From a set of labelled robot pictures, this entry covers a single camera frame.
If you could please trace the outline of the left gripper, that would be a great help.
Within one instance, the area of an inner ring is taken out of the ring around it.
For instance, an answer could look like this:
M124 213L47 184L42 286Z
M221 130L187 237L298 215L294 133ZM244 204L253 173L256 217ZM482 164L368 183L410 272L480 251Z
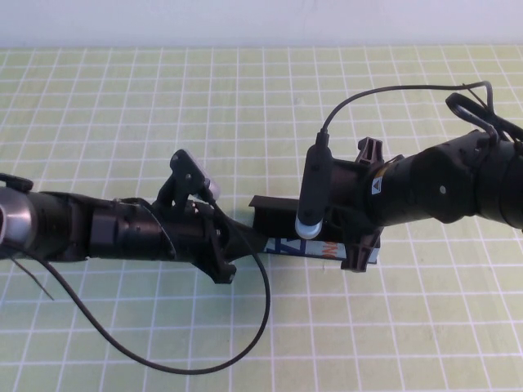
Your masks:
M201 202L188 202L175 224L179 256L204 272L214 283L230 284L236 273L231 264L252 252L262 253L268 238Z

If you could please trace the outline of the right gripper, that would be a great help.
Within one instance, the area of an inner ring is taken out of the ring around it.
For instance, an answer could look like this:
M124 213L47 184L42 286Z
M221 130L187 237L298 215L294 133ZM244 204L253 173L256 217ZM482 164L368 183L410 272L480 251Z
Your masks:
M383 164L382 142L366 137L358 142L355 161L335 158L326 214L327 241L343 243L346 257L341 268L365 272L374 263L382 227L369 211L373 175Z

